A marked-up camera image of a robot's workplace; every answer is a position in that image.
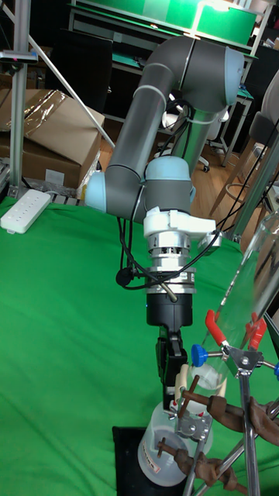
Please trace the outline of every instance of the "glass tube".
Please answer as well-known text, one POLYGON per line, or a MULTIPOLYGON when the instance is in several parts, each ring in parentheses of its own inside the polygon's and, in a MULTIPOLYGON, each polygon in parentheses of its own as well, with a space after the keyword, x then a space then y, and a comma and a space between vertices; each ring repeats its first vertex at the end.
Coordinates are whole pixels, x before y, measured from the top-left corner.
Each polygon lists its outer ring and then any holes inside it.
MULTIPOLYGON (((266 217, 253 236, 231 284, 221 301, 216 322, 230 346, 242 349, 247 342, 246 324, 257 319, 279 291, 279 213, 266 217)), ((206 351, 218 350, 209 332, 201 344, 206 351)), ((205 396, 218 394, 229 369, 220 358, 208 358, 201 367, 190 368, 194 377, 200 375, 195 392, 205 396)))

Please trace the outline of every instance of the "power strip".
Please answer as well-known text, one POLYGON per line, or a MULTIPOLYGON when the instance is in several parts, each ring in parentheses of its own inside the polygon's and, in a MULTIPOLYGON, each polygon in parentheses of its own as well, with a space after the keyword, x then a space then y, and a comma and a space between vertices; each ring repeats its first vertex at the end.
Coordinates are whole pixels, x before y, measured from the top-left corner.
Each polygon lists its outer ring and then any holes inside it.
POLYGON ((10 234, 23 234, 51 202, 47 193, 29 189, 2 217, 0 226, 10 234))

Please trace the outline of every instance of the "green cloth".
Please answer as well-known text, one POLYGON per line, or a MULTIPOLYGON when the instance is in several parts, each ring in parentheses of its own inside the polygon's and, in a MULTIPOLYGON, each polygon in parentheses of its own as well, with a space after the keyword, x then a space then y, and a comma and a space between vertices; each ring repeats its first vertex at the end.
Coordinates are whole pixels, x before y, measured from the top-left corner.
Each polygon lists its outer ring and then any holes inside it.
MULTIPOLYGON (((133 252, 146 264, 142 231, 135 226, 133 252)), ((115 496, 112 426, 147 425, 161 401, 145 295, 115 283, 116 220, 49 205, 24 235, 0 229, 0 247, 0 495, 115 496)), ((202 341, 205 313, 218 308, 240 258, 224 240, 197 263, 186 350, 202 341)), ((261 349, 276 360, 269 336, 261 349)), ((239 403, 238 387, 230 377, 228 401, 239 403)), ((256 370, 251 389, 260 402, 277 397, 272 371, 256 370)), ((213 431, 210 455, 223 458, 240 434, 216 422, 213 431)), ((279 449, 259 439, 257 453, 262 496, 278 495, 279 449)), ((236 471, 245 484, 243 458, 236 471)))

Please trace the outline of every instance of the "stool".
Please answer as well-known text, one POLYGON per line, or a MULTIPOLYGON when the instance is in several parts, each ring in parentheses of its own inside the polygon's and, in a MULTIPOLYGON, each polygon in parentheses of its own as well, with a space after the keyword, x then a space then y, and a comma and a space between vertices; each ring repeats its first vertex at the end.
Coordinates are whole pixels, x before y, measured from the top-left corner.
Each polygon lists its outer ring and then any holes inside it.
POLYGON ((243 151, 238 163, 236 166, 233 168, 232 172, 230 173, 227 181, 225 182, 224 186, 222 187, 222 190, 219 192, 219 195, 217 199, 214 202, 214 205, 212 206, 212 209, 209 213, 209 216, 212 216, 213 212, 217 209, 219 203, 223 200, 224 196, 226 193, 233 198, 233 196, 229 193, 229 187, 234 184, 234 180, 236 179, 236 176, 240 174, 243 170, 243 168, 246 166, 247 161, 250 158, 251 153, 253 152, 253 148, 256 144, 256 140, 253 138, 250 138, 248 144, 246 145, 245 150, 243 151))

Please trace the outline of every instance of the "chair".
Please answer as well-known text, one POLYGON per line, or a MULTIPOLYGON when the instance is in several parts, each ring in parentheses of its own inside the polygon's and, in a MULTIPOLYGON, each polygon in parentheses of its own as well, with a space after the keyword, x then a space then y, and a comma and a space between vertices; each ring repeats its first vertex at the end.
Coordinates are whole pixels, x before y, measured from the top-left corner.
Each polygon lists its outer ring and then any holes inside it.
MULTIPOLYGON (((226 107, 217 115, 215 121, 211 124, 208 130, 207 140, 209 142, 214 141, 217 138, 222 123, 226 122, 228 118, 229 118, 228 107, 226 107)), ((199 157, 198 161, 203 164, 204 172, 210 171, 208 160, 206 160, 204 157, 199 157)))
MULTIPOLYGON (((215 203, 212 206, 212 209, 209 213, 210 216, 212 216, 213 212, 217 209, 219 203, 223 200, 225 194, 229 194, 231 196, 231 194, 229 193, 229 188, 232 184, 234 184, 233 181, 236 178, 236 176, 240 175, 243 172, 246 165, 249 163, 251 154, 253 156, 254 150, 257 148, 256 145, 259 143, 260 145, 266 146, 267 152, 272 147, 277 137, 277 130, 274 128, 274 124, 279 117, 278 89, 279 89, 279 71, 275 74, 274 78, 272 79, 271 83, 269 84, 265 92, 261 111, 256 113, 249 130, 249 137, 250 137, 249 142, 246 145, 246 148, 243 151, 237 165, 232 170, 227 181, 222 187, 222 190, 220 191, 217 199, 215 200, 215 203)), ((257 175, 255 174, 251 178, 250 187, 253 186, 254 181, 256 180, 256 176, 257 175)), ((262 209, 262 212, 260 213, 260 219, 262 219, 263 217, 264 217, 264 209, 262 209)))
MULTIPOLYGON (((103 113, 112 73, 112 41, 61 29, 50 59, 86 106, 103 113)), ((46 89, 68 95, 49 68, 46 89)))

